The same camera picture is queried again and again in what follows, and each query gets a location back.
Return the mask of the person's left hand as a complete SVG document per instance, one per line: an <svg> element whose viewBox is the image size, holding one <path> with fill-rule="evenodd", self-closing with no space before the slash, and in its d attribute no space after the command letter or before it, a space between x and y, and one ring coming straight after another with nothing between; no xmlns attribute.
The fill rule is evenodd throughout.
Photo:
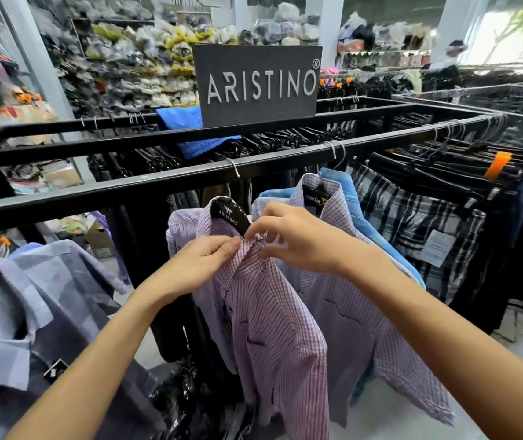
<svg viewBox="0 0 523 440"><path fill-rule="evenodd" d="M201 288L242 245L233 251L223 248L204 251L199 243L201 237L190 241L142 284L142 289L148 291L159 305L167 305Z"/></svg>

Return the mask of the person's right hand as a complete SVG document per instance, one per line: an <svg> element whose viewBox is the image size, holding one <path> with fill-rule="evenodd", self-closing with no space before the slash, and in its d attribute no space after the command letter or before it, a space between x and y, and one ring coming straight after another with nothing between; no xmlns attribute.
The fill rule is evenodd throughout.
<svg viewBox="0 0 523 440"><path fill-rule="evenodd" d="M293 259L287 264L329 274L344 274L346 257L359 242L303 207L280 202L269 203L262 216L250 225L244 238L255 236L265 236L267 244L288 246Z"/></svg>

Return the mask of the purple striped shirt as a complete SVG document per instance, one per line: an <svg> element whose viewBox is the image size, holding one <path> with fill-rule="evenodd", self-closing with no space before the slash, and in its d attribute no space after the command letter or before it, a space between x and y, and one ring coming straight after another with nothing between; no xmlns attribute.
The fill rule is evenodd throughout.
<svg viewBox="0 0 523 440"><path fill-rule="evenodd" d="M226 368L259 422L281 415L291 440L329 440L327 344L262 236L242 242L193 293Z"/></svg>

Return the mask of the person's right forearm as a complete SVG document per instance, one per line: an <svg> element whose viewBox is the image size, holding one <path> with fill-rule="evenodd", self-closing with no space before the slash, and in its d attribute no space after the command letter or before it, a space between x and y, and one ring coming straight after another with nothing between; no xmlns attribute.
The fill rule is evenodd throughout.
<svg viewBox="0 0 523 440"><path fill-rule="evenodd" d="M383 250L352 240L338 273L392 322L489 440L523 440L523 360L402 273Z"/></svg>

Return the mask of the black labelled hanger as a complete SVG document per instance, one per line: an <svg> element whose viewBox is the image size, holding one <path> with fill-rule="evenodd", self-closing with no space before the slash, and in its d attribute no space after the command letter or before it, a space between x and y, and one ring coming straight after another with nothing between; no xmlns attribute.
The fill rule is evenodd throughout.
<svg viewBox="0 0 523 440"><path fill-rule="evenodd" d="M233 199L230 183L226 184L226 190L228 195L217 196L209 202L211 218L226 222L244 237L251 225L250 217Z"/></svg>

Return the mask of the black hanger with yellow print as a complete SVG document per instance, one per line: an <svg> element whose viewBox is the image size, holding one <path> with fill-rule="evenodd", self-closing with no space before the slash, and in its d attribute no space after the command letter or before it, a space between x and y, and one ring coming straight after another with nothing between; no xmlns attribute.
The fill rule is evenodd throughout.
<svg viewBox="0 0 523 440"><path fill-rule="evenodd" d="M325 183L326 180L338 182L340 185L347 164L346 149L341 141L330 140L326 144L332 149L334 161L326 168L321 168L316 175L303 175L299 183L302 185L304 206L316 208L316 215L321 214L323 207L333 195L334 187Z"/></svg>

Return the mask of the cardboard box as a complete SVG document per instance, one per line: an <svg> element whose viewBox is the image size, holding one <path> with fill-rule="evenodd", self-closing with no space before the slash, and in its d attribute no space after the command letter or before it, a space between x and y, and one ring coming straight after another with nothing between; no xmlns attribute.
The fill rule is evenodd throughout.
<svg viewBox="0 0 523 440"><path fill-rule="evenodd" d="M111 258L115 256L114 245L110 234L95 219L84 235L85 242L89 245L90 252L98 259Z"/></svg>

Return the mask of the blue folded cloth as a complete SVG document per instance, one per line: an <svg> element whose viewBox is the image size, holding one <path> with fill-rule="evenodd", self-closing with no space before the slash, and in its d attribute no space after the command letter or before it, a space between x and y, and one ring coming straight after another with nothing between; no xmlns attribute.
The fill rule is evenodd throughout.
<svg viewBox="0 0 523 440"><path fill-rule="evenodd" d="M168 130L185 130L203 127L200 105L159 108L156 110ZM206 154L229 140L241 140L241 135L179 143L185 159L191 160Z"/></svg>

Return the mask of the black metal clothes rack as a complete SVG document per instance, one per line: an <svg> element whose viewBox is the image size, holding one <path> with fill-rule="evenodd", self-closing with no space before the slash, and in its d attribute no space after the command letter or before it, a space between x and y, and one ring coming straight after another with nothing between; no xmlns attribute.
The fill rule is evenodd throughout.
<svg viewBox="0 0 523 440"><path fill-rule="evenodd" d="M177 192L202 189L208 186L227 184L238 178L261 177L271 172L281 172L299 166L343 159L343 151L351 155L370 154L379 150L403 147L416 141L444 138L450 131L465 133L498 128L506 121L502 111L465 109L449 103L422 102L396 103L392 105L358 110L335 111L313 117L282 119L273 123L254 123L239 126L219 126L194 130L163 131L151 134L121 137L106 140L91 140L65 144L61 147L29 148L25 158L32 159L39 152L58 152L76 149L84 155L98 154L115 149L144 149L158 144L173 144L204 138L221 138L230 135L256 134L295 128L330 125L374 117L395 117L405 112L440 115L436 124L422 125L410 130L382 132L366 137L353 137L343 141L310 145L308 147L282 150L261 155L230 158L218 162L182 167L135 177L114 179L98 183L79 185L66 189L0 199L0 231L28 224L41 223L95 211L106 207L125 205L128 202L148 201L157 194L163 196Z"/></svg>

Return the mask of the black brand sign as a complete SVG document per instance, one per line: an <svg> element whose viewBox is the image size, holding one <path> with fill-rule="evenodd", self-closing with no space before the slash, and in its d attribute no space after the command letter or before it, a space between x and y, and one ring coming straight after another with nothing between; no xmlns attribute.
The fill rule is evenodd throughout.
<svg viewBox="0 0 523 440"><path fill-rule="evenodd" d="M192 51L205 128L316 115L321 46L195 44Z"/></svg>

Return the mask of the black plastic wrapped garments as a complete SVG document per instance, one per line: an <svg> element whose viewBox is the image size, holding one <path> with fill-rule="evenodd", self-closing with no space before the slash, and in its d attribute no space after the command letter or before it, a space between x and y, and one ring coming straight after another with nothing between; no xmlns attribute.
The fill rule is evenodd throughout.
<svg viewBox="0 0 523 440"><path fill-rule="evenodd" d="M200 370L191 357L174 363L149 397L165 423L149 440L246 440L258 415L237 375Z"/></svg>

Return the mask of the white paper tag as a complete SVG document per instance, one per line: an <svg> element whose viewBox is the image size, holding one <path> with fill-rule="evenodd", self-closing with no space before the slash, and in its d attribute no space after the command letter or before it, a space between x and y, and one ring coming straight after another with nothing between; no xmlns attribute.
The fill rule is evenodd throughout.
<svg viewBox="0 0 523 440"><path fill-rule="evenodd" d="M433 229L420 251L419 259L440 268L447 259L455 242L456 236Z"/></svg>

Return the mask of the shelf of bagged shoes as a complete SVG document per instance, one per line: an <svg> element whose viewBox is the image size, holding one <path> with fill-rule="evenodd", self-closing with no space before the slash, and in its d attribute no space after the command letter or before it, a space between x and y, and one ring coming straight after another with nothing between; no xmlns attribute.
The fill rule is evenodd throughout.
<svg viewBox="0 0 523 440"><path fill-rule="evenodd" d="M27 0L73 115L199 102L193 46L237 44L233 0Z"/></svg>

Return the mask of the small black white tag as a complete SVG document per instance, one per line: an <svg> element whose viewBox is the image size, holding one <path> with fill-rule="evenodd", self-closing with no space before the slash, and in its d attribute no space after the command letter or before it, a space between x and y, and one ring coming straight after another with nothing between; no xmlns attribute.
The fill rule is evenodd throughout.
<svg viewBox="0 0 523 440"><path fill-rule="evenodd" d="M67 370L67 368L67 362L60 358L52 363L52 365L44 372L43 377L52 384Z"/></svg>

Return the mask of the pile of bagged items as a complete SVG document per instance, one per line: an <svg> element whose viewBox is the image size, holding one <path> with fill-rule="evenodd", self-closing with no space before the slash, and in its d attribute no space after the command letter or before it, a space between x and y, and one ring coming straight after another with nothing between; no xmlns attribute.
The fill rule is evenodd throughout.
<svg viewBox="0 0 523 440"><path fill-rule="evenodd" d="M321 15L307 13L307 0L247 0L250 19L237 29L237 44L314 46L319 42Z"/></svg>

